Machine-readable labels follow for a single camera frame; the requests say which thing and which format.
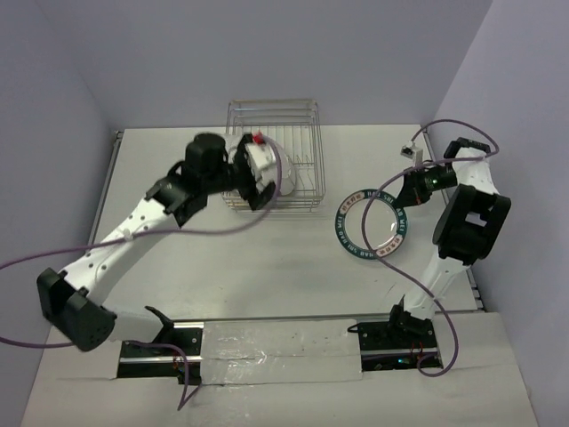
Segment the teal lettered rim plate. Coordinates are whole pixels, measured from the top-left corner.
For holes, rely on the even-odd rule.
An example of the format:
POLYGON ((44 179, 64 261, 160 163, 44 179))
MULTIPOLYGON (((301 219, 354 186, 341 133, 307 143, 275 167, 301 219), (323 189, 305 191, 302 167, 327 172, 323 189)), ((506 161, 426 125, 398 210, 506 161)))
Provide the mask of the teal lettered rim plate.
POLYGON ((386 257, 403 243, 408 231, 408 219, 403 208, 394 207, 395 198, 382 191, 372 203, 366 216, 367 239, 361 233, 361 220, 374 189, 361 189, 348 195, 339 205, 334 218, 334 231, 340 245, 349 254, 362 260, 374 260, 376 254, 386 257))

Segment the orange sunburst plate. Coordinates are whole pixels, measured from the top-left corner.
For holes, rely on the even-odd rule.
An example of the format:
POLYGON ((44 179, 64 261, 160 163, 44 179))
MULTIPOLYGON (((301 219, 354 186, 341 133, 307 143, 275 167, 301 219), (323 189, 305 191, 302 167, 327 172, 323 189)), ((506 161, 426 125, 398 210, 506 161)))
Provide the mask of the orange sunburst plate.
MULTIPOLYGON (((296 169, 291 158, 286 154, 285 149, 281 144, 272 140, 276 146, 276 150, 281 160, 282 176, 280 181, 280 196, 290 196, 295 191, 296 187, 296 169)), ((263 178, 266 182, 273 181, 277 177, 276 166, 271 166, 265 173, 263 178)))

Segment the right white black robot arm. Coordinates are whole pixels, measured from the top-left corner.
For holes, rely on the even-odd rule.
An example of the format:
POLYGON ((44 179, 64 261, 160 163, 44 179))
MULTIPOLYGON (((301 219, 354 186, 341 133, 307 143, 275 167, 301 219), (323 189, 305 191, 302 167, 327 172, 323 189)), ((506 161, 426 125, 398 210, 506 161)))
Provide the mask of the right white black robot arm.
POLYGON ((493 248, 511 200, 499 194, 489 162, 481 158, 490 153, 485 143, 458 138, 444 153, 450 164, 404 175, 397 208, 422 205, 438 190, 453 188, 454 192, 433 232, 435 252, 420 279, 424 287, 412 289, 390 312, 386 335, 395 347, 404 348, 427 333, 436 302, 455 277, 486 258, 493 248))

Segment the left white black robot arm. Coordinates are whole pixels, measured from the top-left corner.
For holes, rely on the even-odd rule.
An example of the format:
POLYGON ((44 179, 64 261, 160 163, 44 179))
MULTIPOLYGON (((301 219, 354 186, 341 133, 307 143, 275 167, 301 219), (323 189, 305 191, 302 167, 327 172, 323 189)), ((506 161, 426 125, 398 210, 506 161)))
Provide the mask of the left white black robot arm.
POLYGON ((170 234, 206 208, 211 195, 235 190, 252 211, 268 215, 280 193, 284 155, 261 134, 246 133, 233 152, 231 136, 199 133, 185 157, 156 181, 133 211, 84 256, 36 280, 44 317, 83 352, 105 341, 138 341, 160 355, 174 342, 174 321, 147 306, 139 312, 111 310, 105 301, 123 276, 170 234))

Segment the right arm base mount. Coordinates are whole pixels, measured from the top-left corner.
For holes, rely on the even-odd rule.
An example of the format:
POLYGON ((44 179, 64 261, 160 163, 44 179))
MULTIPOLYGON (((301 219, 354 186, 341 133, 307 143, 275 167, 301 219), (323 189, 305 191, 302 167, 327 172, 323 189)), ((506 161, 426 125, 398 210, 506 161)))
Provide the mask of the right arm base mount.
POLYGON ((358 338, 364 372, 442 368, 437 337, 429 324, 423 334, 406 332, 388 321, 360 322, 347 328, 358 338))

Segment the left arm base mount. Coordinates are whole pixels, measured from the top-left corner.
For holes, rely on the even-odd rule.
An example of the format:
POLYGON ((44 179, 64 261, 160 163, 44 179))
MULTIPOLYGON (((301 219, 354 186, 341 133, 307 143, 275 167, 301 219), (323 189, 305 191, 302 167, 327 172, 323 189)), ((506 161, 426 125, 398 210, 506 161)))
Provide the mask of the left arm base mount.
POLYGON ((154 307, 145 309, 160 321, 161 329, 150 344, 122 342, 116 377, 175 378, 179 385, 200 385, 204 323, 173 320, 154 307))

